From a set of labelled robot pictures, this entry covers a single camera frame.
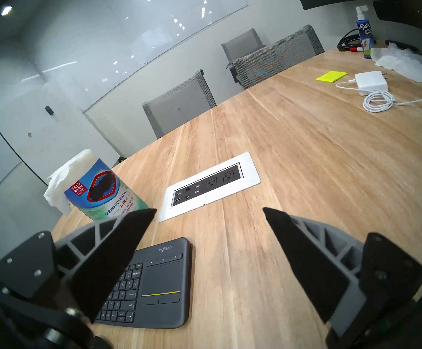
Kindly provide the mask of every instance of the logitech logo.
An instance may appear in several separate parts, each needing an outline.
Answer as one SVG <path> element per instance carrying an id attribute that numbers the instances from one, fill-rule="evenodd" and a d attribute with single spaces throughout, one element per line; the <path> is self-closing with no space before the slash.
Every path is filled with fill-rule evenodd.
<path id="1" fill-rule="evenodd" d="M 159 249 L 159 251 L 162 253 L 164 250 L 169 250 L 172 249 L 172 246 L 169 246 L 168 248 L 164 247 L 162 249 Z"/>

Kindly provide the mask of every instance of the wireless keyboard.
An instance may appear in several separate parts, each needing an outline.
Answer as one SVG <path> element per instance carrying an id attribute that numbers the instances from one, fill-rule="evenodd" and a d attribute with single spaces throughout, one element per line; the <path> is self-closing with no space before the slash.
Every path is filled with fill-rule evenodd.
<path id="1" fill-rule="evenodd" d="M 190 305 L 191 245 L 185 238 L 135 251 L 95 323 L 178 328 Z"/>

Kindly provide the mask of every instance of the disinfecting wipes container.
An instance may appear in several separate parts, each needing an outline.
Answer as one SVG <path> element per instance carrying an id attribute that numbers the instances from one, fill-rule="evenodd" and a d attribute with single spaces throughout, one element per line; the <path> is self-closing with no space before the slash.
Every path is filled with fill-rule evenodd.
<path id="1" fill-rule="evenodd" d="M 66 162 L 49 178 L 44 197 L 67 216 L 71 211 L 69 201 L 92 220 L 148 208 L 89 149 Z"/>

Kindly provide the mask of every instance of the white tissue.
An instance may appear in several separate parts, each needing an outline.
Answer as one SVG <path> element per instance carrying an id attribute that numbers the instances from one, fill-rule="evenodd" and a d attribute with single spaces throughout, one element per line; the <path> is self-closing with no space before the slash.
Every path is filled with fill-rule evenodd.
<path id="1" fill-rule="evenodd" d="M 47 202 L 51 206 L 57 207 L 64 215 L 69 216 L 71 209 L 64 191 L 79 181 L 96 161 L 98 161 L 98 157 L 90 149 L 85 149 L 53 172 L 44 193 Z"/>
<path id="2" fill-rule="evenodd" d="M 394 70 L 416 82 L 422 82 L 422 56 L 412 50 L 400 50 L 396 44 L 389 44 L 388 48 L 372 48 L 371 58 L 376 66 Z"/>

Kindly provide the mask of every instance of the black cable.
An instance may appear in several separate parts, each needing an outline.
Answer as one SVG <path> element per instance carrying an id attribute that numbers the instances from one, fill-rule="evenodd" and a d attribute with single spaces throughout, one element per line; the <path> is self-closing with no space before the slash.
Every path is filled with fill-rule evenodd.
<path id="1" fill-rule="evenodd" d="M 347 32 L 345 36 L 341 38 L 341 40 L 337 44 L 337 48 L 339 49 L 339 51 L 350 51 L 351 47 L 361 47 L 359 34 L 347 36 L 349 33 L 353 31 L 357 31 L 357 29 L 354 28 L 352 31 Z"/>

